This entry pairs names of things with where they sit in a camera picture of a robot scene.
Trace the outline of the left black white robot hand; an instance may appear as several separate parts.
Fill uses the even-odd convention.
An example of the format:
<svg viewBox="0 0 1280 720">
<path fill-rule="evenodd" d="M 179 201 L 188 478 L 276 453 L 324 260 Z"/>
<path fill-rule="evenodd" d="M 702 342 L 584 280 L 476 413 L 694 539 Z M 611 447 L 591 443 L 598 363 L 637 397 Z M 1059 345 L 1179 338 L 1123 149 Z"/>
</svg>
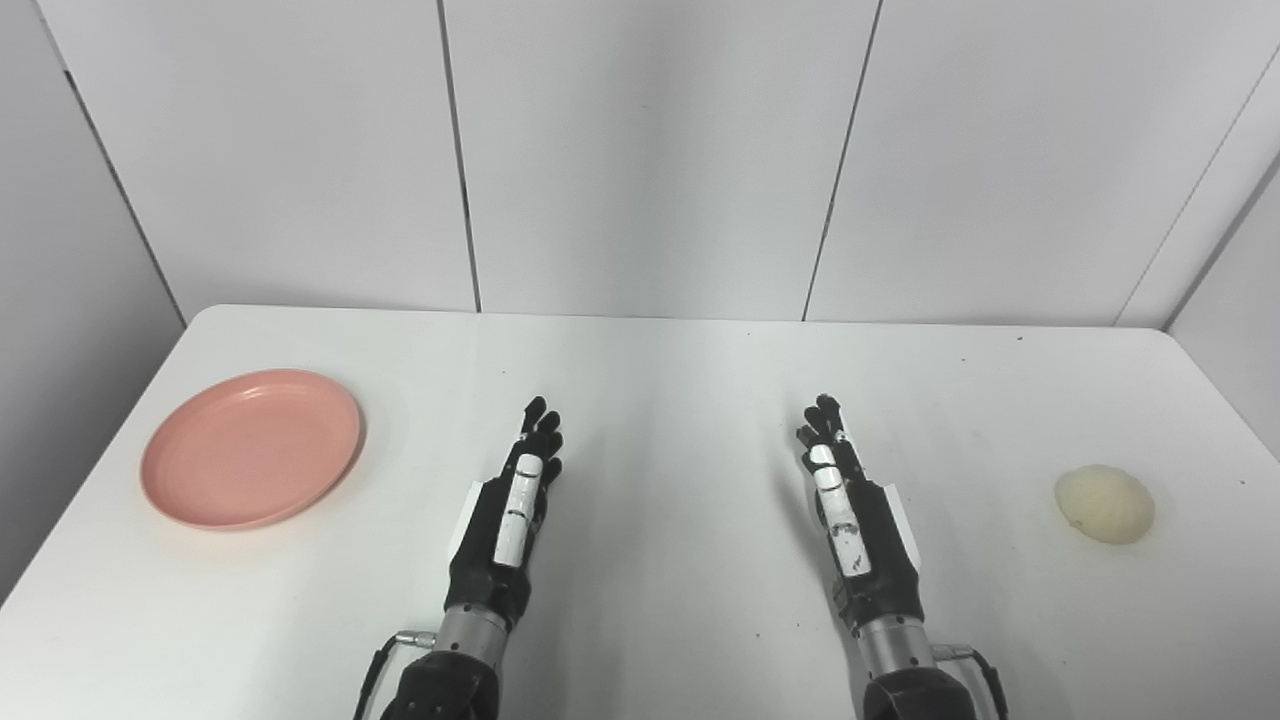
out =
<svg viewBox="0 0 1280 720">
<path fill-rule="evenodd" d="M 481 484 L 449 565 L 445 609 L 481 609 L 511 632 L 532 593 L 530 557 L 562 471 L 561 415 L 536 396 L 524 410 L 518 437 L 498 473 Z"/>
</svg>

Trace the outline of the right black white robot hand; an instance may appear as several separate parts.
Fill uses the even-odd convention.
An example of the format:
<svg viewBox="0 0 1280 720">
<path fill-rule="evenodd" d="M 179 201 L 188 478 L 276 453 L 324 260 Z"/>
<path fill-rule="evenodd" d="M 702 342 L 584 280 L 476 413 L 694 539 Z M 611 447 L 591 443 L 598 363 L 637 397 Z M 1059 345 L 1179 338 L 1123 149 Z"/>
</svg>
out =
<svg viewBox="0 0 1280 720">
<path fill-rule="evenodd" d="M 836 397 L 818 395 L 796 429 L 801 464 L 837 571 L 837 615 L 856 629 L 882 618 L 924 620 L 920 578 L 890 487 L 873 482 L 846 432 Z"/>
</svg>

